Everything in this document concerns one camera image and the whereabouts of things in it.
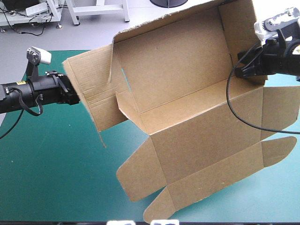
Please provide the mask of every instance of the cardboard box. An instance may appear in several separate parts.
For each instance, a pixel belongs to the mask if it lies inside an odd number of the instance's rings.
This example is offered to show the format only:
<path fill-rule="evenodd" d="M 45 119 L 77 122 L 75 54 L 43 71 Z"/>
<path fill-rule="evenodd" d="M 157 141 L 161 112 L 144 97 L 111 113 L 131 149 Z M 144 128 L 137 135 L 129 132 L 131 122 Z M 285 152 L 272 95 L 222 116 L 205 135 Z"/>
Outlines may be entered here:
<path fill-rule="evenodd" d="M 132 201 L 164 188 L 147 222 L 281 161 L 296 144 L 294 137 L 263 141 L 273 133 L 241 123 L 226 104 L 237 54 L 258 41 L 254 23 L 271 16 L 261 6 L 272 1 L 204 2 L 64 62 L 99 131 L 128 118 L 149 135 L 117 171 Z M 297 119 L 300 88 L 264 87 L 264 79 L 234 78 L 232 104 L 251 123 L 286 128 Z"/>

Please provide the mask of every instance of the black cable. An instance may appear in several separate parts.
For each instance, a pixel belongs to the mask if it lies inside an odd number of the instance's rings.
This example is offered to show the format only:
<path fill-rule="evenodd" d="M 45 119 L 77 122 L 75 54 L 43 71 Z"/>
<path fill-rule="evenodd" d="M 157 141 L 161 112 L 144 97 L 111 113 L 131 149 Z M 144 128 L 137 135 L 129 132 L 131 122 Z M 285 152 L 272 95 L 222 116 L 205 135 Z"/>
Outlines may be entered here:
<path fill-rule="evenodd" d="M 18 32 L 18 31 L 16 31 L 16 30 L 13 28 L 13 26 L 9 23 L 8 18 L 7 18 L 7 16 L 6 16 L 6 13 L 7 13 L 7 12 L 5 12 L 6 10 L 4 10 L 4 9 L 2 9 L 2 8 L 0 8 L 0 9 L 2 10 L 2 13 L 4 14 L 5 19 L 6 19 L 7 23 L 8 23 L 8 25 L 9 25 L 9 27 L 11 28 L 11 30 L 13 30 L 14 32 L 16 32 L 16 33 L 18 33 L 18 34 L 31 34 L 31 35 L 34 35 L 34 36 L 41 36 L 41 35 L 44 33 L 44 30 L 45 30 L 45 28 L 46 28 L 46 25 L 47 25 L 48 23 L 51 22 L 52 17 L 53 17 L 53 14 L 51 14 L 50 20 L 49 20 L 49 21 L 47 21 L 48 19 L 46 20 L 46 22 L 45 22 L 44 25 L 43 25 L 42 32 L 41 32 L 40 34 L 34 34 L 34 33 L 24 32 L 24 31 L 23 31 L 23 32 Z"/>
<path fill-rule="evenodd" d="M 6 13 L 4 12 L 4 10 L 3 10 L 2 8 L 0 8 L 0 9 L 1 9 L 2 12 L 4 13 L 5 19 L 6 19 L 7 23 L 8 23 L 8 25 L 9 25 L 9 27 L 10 27 L 14 32 L 18 33 L 18 31 L 16 31 L 16 30 L 10 25 L 10 23 L 9 23 L 9 21 L 8 21 L 8 18 L 7 18 L 7 16 L 6 16 Z"/>
<path fill-rule="evenodd" d="M 41 36 L 41 35 L 44 33 L 44 30 L 45 30 L 45 28 L 46 28 L 46 25 L 47 25 L 48 23 L 51 22 L 52 17 L 53 17 L 53 14 L 51 15 L 51 18 L 50 18 L 49 21 L 46 20 L 46 22 L 45 22 L 44 25 L 43 25 L 43 29 L 42 29 L 42 32 L 41 32 L 41 33 L 39 33 L 39 34 L 34 34 L 34 33 L 22 31 L 22 32 L 19 32 L 19 34 L 31 34 L 31 35 L 34 35 L 34 36 L 37 36 L 37 37 L 38 37 L 38 36 Z"/>
<path fill-rule="evenodd" d="M 38 106 L 38 110 L 39 112 L 35 112 L 33 110 L 31 110 L 24 102 L 23 102 L 23 93 L 20 89 L 18 88 L 8 88 L 10 90 L 10 92 L 12 91 L 17 91 L 20 95 L 19 95 L 19 103 L 20 103 L 20 106 L 22 107 L 23 110 L 25 110 L 26 112 L 28 112 L 29 114 L 33 115 L 33 116 L 40 116 L 43 114 L 44 112 L 44 109 L 43 109 L 43 105 L 41 103 L 41 100 L 43 100 L 43 95 L 40 94 L 37 96 L 36 98 L 36 103 L 37 103 L 37 106 Z"/>
<path fill-rule="evenodd" d="M 227 98 L 227 104 L 231 110 L 231 112 L 234 114 L 234 116 L 242 121 L 243 123 L 247 124 L 250 127 L 253 127 L 255 129 L 259 129 L 259 130 L 264 130 L 264 131 L 269 131 L 269 132 L 274 132 L 274 133 L 282 133 L 282 134 L 291 134 L 291 135 L 300 135 L 300 132 L 294 132 L 294 131 L 284 131 L 284 130 L 276 130 L 276 129 L 271 129 L 271 128 L 264 128 L 264 127 L 259 127 L 257 125 L 251 124 L 250 122 L 245 121 L 243 118 L 241 118 L 233 109 L 233 106 L 230 102 L 230 96 L 229 96 L 229 89 L 230 89 L 230 81 L 233 77 L 234 71 L 235 69 L 239 66 L 239 64 L 249 55 L 249 53 L 254 50 L 258 45 L 260 45 L 261 43 L 258 42 L 255 45 L 253 45 L 248 52 L 239 60 L 239 62 L 233 67 L 231 73 L 229 74 L 228 80 L 227 80 L 227 87 L 226 87 L 226 98 Z M 263 49 L 254 57 L 253 60 L 251 60 L 250 64 L 262 53 Z"/>
<path fill-rule="evenodd" d="M 0 136 L 0 140 L 1 140 L 3 137 L 5 137 L 6 135 L 8 135 L 8 134 L 15 128 L 15 126 L 16 126 L 16 125 L 18 124 L 18 122 L 20 121 L 20 119 L 21 119 L 21 117 L 22 117 L 22 115 L 23 115 L 23 112 L 24 112 L 24 110 L 21 111 L 21 113 L 20 113 L 18 119 L 17 119 L 16 122 L 13 124 L 13 126 L 12 126 L 7 132 L 5 132 L 3 135 Z"/>

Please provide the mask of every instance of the cardboard flap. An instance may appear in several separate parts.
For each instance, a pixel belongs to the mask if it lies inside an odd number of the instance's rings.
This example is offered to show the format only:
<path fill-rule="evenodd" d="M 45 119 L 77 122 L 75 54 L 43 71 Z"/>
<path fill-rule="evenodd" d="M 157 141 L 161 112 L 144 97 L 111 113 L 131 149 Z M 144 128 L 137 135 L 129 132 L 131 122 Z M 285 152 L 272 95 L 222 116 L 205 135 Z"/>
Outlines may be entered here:
<path fill-rule="evenodd" d="M 142 113 L 141 119 L 148 134 L 153 135 L 226 103 L 226 85 L 227 80 L 224 80 Z M 234 77 L 230 88 L 230 98 L 234 99 L 259 88 L 262 86 L 257 83 Z"/>
<path fill-rule="evenodd" d="M 300 87 L 263 88 L 262 127 L 283 130 L 296 122 L 300 106 Z M 274 133 L 262 131 L 261 140 Z"/>
<path fill-rule="evenodd" d="M 219 6 L 224 33 L 233 63 L 238 62 L 238 53 L 247 51 L 257 43 L 254 30 L 255 10 L 251 0 L 239 0 Z"/>
<path fill-rule="evenodd" d="M 264 167 L 279 163 L 286 158 L 297 143 L 297 138 L 286 137 L 262 143 Z"/>
<path fill-rule="evenodd" d="M 72 85 L 98 131 L 126 120 L 118 109 L 115 92 L 126 90 L 127 83 L 121 71 L 113 71 L 114 76 L 110 76 L 111 64 L 118 63 L 117 60 L 112 61 L 112 47 L 107 45 L 63 62 Z"/>
<path fill-rule="evenodd" d="M 151 221 L 167 219 L 170 213 L 198 202 L 211 194 L 263 169 L 261 143 L 253 145 L 233 156 L 169 184 L 144 213 L 144 219 Z"/>
<path fill-rule="evenodd" d="M 163 15 L 162 17 L 157 18 L 153 21 L 145 22 L 136 27 L 129 28 L 127 30 L 123 30 L 115 36 L 114 42 L 117 43 L 120 41 L 124 41 L 129 38 L 149 32 L 151 30 L 155 30 L 157 28 L 166 26 L 168 24 L 171 24 L 176 21 L 182 20 L 186 17 L 189 17 L 195 13 L 199 13 L 199 12 L 205 11 L 207 9 L 216 7 L 225 1 L 227 1 L 227 0 L 202 0 L 201 1 L 202 4 L 198 4 L 191 8 L 184 9 L 184 10 L 178 11 L 178 12 L 174 12 L 174 13 L 171 13 L 168 15 Z"/>
<path fill-rule="evenodd" d="M 166 186 L 150 137 L 118 169 L 117 178 L 131 201 L 138 201 Z"/>
<path fill-rule="evenodd" d="M 168 187 L 157 196 L 144 212 L 144 220 L 167 219 L 176 212 Z"/>
<path fill-rule="evenodd" d="M 116 92 L 118 106 L 120 111 L 131 121 L 133 121 L 143 132 L 147 133 L 142 118 L 138 114 L 135 99 L 129 90 L 122 93 Z"/>

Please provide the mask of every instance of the green tabletop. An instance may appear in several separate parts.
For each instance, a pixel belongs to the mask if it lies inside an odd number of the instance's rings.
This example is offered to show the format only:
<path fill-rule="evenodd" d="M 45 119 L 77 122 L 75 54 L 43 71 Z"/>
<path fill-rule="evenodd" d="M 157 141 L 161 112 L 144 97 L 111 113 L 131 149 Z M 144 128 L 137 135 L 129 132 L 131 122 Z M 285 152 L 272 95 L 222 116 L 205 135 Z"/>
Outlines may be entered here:
<path fill-rule="evenodd" d="M 62 61 L 81 52 L 53 51 L 52 64 L 41 65 L 40 74 L 63 72 Z M 296 84 L 294 77 L 283 75 L 268 82 L 269 86 Z M 6 115 L 0 134 L 18 114 Z M 289 129 L 300 130 L 300 123 Z M 106 148 L 82 104 L 46 105 L 38 118 L 24 113 L 17 127 L 0 141 L 0 220 L 142 221 L 143 211 L 159 192 L 130 202 L 115 173 L 147 135 L 125 121 L 101 136 Z M 299 147 L 283 162 L 186 207 L 173 218 L 186 222 L 300 221 Z"/>

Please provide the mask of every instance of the white cart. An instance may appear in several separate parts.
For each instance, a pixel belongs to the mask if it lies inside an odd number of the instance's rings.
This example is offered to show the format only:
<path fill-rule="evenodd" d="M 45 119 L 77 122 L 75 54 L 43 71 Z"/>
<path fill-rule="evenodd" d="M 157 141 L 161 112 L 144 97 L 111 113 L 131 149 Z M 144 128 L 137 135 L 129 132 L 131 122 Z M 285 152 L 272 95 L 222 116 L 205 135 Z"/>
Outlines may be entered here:
<path fill-rule="evenodd" d="M 57 4 L 59 5 L 64 5 L 65 4 L 65 0 L 47 0 L 47 3 L 49 5 L 50 11 L 53 13 L 51 22 L 59 22 L 61 19 L 61 13 L 63 8 L 57 8 Z M 22 14 L 26 14 L 25 10 L 21 11 L 20 13 Z M 21 15 L 14 15 L 11 16 L 9 13 L 6 13 L 6 17 L 7 20 L 9 21 L 10 25 L 15 25 L 18 23 L 34 23 L 34 22 L 38 22 L 38 23 L 44 23 L 46 22 L 45 18 L 41 18 L 39 16 L 37 16 L 36 18 L 33 17 L 25 17 L 25 16 L 21 16 Z M 0 14 L 0 26 L 8 26 L 8 22 L 6 21 L 6 18 L 4 16 L 3 13 Z"/>
<path fill-rule="evenodd" d="M 101 15 L 124 13 L 125 21 L 129 22 L 129 11 L 127 0 L 121 0 L 120 5 L 105 5 L 105 0 L 97 0 L 95 6 L 76 7 L 73 0 L 66 0 L 73 23 L 79 25 L 79 16 L 81 15 Z"/>

